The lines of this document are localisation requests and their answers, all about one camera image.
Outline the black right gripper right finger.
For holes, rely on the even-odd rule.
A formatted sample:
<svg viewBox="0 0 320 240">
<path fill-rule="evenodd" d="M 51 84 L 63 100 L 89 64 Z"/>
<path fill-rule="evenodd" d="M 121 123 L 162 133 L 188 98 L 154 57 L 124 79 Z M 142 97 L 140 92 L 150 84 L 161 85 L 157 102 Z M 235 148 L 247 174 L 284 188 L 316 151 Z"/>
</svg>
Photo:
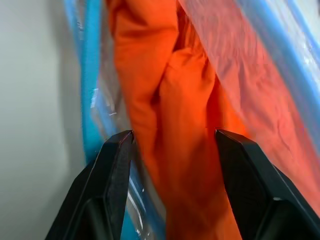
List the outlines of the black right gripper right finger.
<svg viewBox="0 0 320 240">
<path fill-rule="evenodd" d="M 320 240 L 320 218 L 256 142 L 223 129 L 215 139 L 242 240 Z"/>
</svg>

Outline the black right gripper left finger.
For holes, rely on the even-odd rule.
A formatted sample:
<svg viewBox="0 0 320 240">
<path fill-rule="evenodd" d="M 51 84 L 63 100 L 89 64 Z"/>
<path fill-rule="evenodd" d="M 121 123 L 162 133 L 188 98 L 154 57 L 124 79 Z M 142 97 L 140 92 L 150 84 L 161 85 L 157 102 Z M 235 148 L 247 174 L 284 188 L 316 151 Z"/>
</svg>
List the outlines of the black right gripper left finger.
<svg viewBox="0 0 320 240">
<path fill-rule="evenodd" d="M 45 240 L 120 240 L 134 147 L 131 130 L 103 144 L 74 179 Z"/>
</svg>

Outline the clear blue-edged plastic pouch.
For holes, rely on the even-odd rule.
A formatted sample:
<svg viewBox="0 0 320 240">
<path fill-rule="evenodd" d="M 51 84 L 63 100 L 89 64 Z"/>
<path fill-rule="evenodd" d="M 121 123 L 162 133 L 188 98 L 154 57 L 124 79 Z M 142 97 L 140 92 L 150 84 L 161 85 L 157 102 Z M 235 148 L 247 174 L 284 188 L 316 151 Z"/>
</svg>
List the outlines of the clear blue-edged plastic pouch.
<svg viewBox="0 0 320 240">
<path fill-rule="evenodd" d="M 61 240 L 320 240 L 320 49 L 293 0 L 63 0 L 86 167 Z"/>
</svg>

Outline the orange cloth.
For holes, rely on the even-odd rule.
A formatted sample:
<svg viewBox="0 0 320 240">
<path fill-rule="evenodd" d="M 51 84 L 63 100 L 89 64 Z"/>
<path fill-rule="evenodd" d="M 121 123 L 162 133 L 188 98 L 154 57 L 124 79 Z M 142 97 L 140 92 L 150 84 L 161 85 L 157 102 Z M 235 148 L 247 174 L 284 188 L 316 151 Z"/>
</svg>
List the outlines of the orange cloth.
<svg viewBox="0 0 320 240">
<path fill-rule="evenodd" d="M 320 216 L 320 154 L 236 0 L 105 0 L 114 63 L 166 240 L 242 240 L 216 129 L 256 141 Z"/>
</svg>

